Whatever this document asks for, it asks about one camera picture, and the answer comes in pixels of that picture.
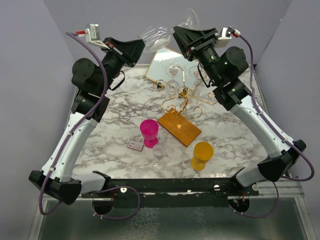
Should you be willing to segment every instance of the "clear plastic glass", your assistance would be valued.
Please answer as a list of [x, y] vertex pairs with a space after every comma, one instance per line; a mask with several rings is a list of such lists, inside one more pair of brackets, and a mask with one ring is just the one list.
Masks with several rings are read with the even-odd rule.
[[[199, 29], [198, 16], [192, 8], [186, 9], [184, 17], [185, 20], [178, 24], [178, 26], [186, 29]], [[173, 28], [167, 28], [162, 25], [151, 25], [140, 33], [138, 38], [144, 41], [145, 48], [143, 51], [149, 54], [167, 46], [172, 38], [172, 33], [174, 33]]]
[[[200, 68], [201, 74], [203, 76], [203, 78], [206, 80], [207, 78], [207, 74], [205, 72], [205, 70], [203, 70], [202, 68]], [[198, 99], [201, 99], [203, 96], [201, 96], [200, 94], [200, 89], [201, 86], [203, 84], [203, 81], [200, 77], [199, 71], [198, 71], [198, 67], [197, 66], [193, 66], [190, 68], [189, 70], [189, 74], [191, 77], [195, 78], [194, 83], [193, 83], [193, 90], [192, 90], [192, 95], [195, 96]]]
[[155, 156], [155, 159], [152, 162], [153, 169], [157, 172], [162, 172], [167, 167], [165, 161], [166, 147], [163, 144], [158, 143], [154, 145], [152, 152]]
[[177, 95], [178, 94], [178, 90], [180, 87], [180, 84], [175, 80], [175, 77], [179, 77], [182, 74], [182, 68], [179, 65], [168, 65], [165, 68], [165, 73], [169, 76], [172, 77], [172, 79], [170, 81], [168, 81], [168, 83], [171, 85], [166, 85], [165, 86], [165, 91], [167, 94], [169, 95]]
[[144, 52], [149, 54], [168, 45], [171, 40], [171, 32], [165, 26], [150, 26], [144, 32], [138, 35], [145, 44]]
[[199, 20], [196, 12], [192, 8], [187, 8], [184, 13], [185, 21], [178, 26], [185, 29], [199, 29]]

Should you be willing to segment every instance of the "orange wooden base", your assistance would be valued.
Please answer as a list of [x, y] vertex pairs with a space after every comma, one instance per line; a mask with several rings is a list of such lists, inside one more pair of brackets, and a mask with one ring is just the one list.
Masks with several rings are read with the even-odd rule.
[[181, 114], [179, 115], [179, 121], [177, 114], [178, 112], [176, 110], [173, 113], [166, 113], [158, 120], [158, 123], [180, 143], [188, 147], [202, 131]]

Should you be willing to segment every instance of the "yellow goblet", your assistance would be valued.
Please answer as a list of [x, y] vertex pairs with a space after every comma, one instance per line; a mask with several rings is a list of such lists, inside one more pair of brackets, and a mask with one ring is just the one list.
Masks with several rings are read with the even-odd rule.
[[205, 168], [206, 163], [214, 155], [214, 148], [210, 143], [205, 141], [199, 142], [195, 145], [193, 150], [193, 158], [191, 159], [191, 167], [195, 171], [201, 171]]

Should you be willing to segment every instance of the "gold wire candelabra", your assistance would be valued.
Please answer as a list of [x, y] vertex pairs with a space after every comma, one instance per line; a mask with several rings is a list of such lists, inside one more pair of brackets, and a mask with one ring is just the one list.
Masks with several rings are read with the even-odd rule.
[[[182, 78], [183, 78], [183, 86], [182, 87], [179, 87], [179, 88], [176, 88], [175, 86], [173, 86], [172, 84], [170, 84], [169, 82], [167, 82], [166, 80], [163, 80], [163, 79], [160, 79], [158, 81], [154, 81], [153, 82], [153, 89], [155, 89], [156, 91], [163, 91], [165, 89], [165, 85], [162, 84], [162, 83], [165, 83], [167, 84], [169, 87], [171, 87], [172, 89], [176, 90], [177, 91], [177, 95], [174, 96], [174, 97], [171, 97], [171, 98], [168, 98], [166, 100], [164, 100], [161, 104], [161, 108], [162, 110], [165, 112], [165, 113], [168, 113], [168, 114], [171, 114], [173, 112], [176, 111], [176, 105], [175, 104], [170, 104], [170, 105], [167, 105], [166, 108], [170, 108], [172, 107], [173, 109], [170, 109], [170, 110], [165, 110], [164, 108], [164, 105], [165, 103], [169, 102], [169, 101], [172, 101], [174, 99], [183, 99], [183, 102], [179, 105], [179, 108], [180, 108], [180, 111], [178, 112], [176, 118], [179, 120], [179, 115], [180, 114], [183, 114], [184, 112], [192, 119], [197, 119], [197, 118], [200, 118], [203, 114], [203, 109], [200, 107], [200, 106], [195, 106], [193, 109], [192, 109], [192, 112], [195, 112], [197, 109], [200, 110], [200, 113], [198, 115], [190, 115], [189, 112], [188, 112], [188, 104], [189, 104], [189, 99], [192, 98], [192, 99], [196, 99], [202, 103], [205, 103], [205, 104], [209, 104], [209, 105], [214, 105], [216, 104], [218, 101], [216, 100], [215, 102], [209, 102], [209, 101], [206, 101], [206, 100], [203, 100], [203, 99], [200, 99], [198, 97], [195, 97], [193, 95], [193, 90], [198, 87], [200, 84], [202, 84], [202, 81], [198, 84], [196, 84], [195, 86], [193, 86], [192, 88], [189, 88], [186, 86], [186, 77], [185, 77], [185, 71], [184, 69], [179, 66], [179, 65], [173, 65], [171, 66], [173, 68], [179, 68], [182, 70]], [[208, 98], [210, 100], [213, 100], [213, 97], [215, 97], [215, 95], [212, 93], [212, 92], [209, 92], [207, 94]]]

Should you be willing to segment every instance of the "pink plastic cup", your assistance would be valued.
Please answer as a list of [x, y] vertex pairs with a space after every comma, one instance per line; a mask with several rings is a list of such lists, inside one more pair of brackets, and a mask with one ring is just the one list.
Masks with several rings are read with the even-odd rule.
[[140, 131], [144, 137], [144, 145], [152, 149], [158, 143], [159, 125], [155, 120], [147, 119], [140, 124]]

